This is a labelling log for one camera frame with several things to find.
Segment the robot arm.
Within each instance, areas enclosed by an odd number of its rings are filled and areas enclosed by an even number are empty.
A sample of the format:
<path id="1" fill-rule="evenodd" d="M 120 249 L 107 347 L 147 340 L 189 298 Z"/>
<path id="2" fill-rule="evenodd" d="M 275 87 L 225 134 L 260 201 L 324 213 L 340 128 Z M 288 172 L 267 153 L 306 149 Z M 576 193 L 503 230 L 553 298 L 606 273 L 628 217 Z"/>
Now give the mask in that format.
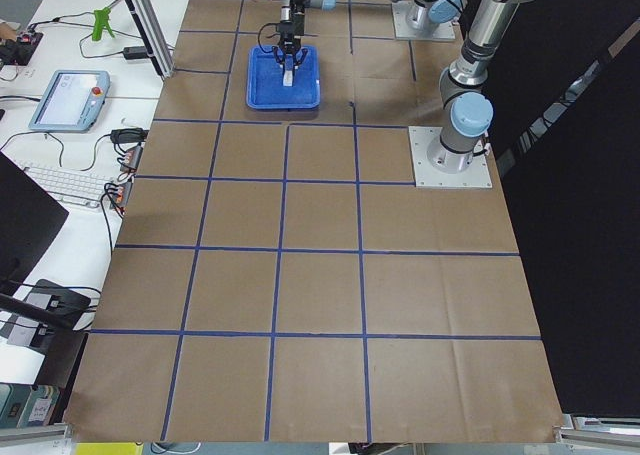
<path id="1" fill-rule="evenodd" d="M 480 94 L 487 67 L 517 8 L 531 1 L 482 0 L 459 57 L 443 70 L 439 89 L 447 118 L 427 149 L 427 159 L 439 171 L 460 173 L 477 155 L 474 147 L 493 118 L 491 102 Z"/>
<path id="2" fill-rule="evenodd" d="M 435 29 L 464 10 L 463 0 L 411 0 L 392 4 L 394 21 L 414 30 Z"/>

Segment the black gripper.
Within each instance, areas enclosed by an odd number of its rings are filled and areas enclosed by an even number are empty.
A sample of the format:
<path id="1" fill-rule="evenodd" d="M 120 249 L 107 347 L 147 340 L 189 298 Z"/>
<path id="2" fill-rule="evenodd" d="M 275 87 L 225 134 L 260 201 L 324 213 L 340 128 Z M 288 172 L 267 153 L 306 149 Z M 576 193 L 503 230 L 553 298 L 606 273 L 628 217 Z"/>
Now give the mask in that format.
<path id="1" fill-rule="evenodd" d="M 276 63 L 285 67 L 285 59 L 291 56 L 294 59 L 294 68 L 300 67 L 308 54 L 307 48 L 301 49 L 301 37 L 304 35 L 304 20 L 282 20 L 277 24 L 279 41 L 277 47 L 272 48 L 272 54 Z"/>

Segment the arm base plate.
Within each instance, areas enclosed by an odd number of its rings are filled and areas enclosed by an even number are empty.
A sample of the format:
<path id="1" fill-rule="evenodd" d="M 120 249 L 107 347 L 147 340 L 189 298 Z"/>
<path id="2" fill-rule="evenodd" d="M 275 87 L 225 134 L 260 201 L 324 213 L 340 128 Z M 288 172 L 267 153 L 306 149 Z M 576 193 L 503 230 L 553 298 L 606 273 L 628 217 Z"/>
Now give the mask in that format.
<path id="1" fill-rule="evenodd" d="M 491 189 L 488 156 L 478 141 L 471 152 L 456 154 L 441 144 L 441 127 L 409 126 L 414 183 L 421 189 Z"/>
<path id="2" fill-rule="evenodd" d="M 425 7 L 411 1 L 392 6 L 395 38 L 398 40 L 424 40 L 453 42 L 456 38 L 452 20 L 457 11 L 445 1 Z"/>

